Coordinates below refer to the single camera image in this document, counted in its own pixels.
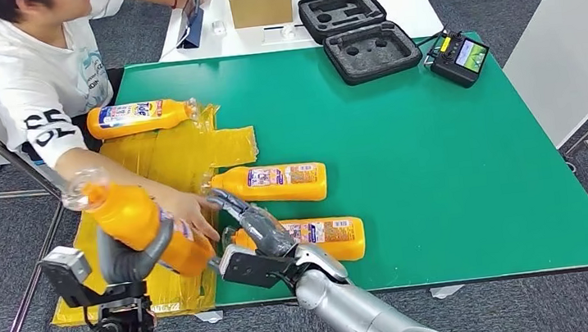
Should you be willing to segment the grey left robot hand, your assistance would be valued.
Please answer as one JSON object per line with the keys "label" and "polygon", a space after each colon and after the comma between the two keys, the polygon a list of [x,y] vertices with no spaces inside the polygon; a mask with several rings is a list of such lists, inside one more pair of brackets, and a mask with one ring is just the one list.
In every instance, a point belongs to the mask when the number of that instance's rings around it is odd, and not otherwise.
{"label": "grey left robot hand", "polygon": [[173,225],[172,219],[161,219],[156,235],[141,251],[132,249],[97,228],[98,262],[104,280],[108,284],[145,280],[170,244]]}

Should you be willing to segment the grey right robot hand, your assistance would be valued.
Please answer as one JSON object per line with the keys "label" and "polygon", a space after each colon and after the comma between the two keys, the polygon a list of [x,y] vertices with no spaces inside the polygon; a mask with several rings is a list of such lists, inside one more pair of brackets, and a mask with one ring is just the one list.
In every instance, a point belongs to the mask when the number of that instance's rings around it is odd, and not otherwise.
{"label": "grey right robot hand", "polygon": [[283,257],[295,250],[294,238],[267,210],[222,189],[209,189],[207,200],[235,218],[257,249],[266,255]]}

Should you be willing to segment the person's right hand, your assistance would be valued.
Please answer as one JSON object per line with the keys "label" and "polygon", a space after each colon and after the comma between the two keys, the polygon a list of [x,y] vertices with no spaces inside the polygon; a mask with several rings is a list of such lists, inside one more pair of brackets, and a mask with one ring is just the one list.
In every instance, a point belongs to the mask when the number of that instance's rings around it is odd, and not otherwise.
{"label": "person's right hand", "polygon": [[170,189],[164,191],[158,199],[159,205],[175,218],[188,222],[190,226],[218,242],[220,235],[203,215],[204,208],[216,210],[217,207],[206,198],[192,193],[183,193]]}

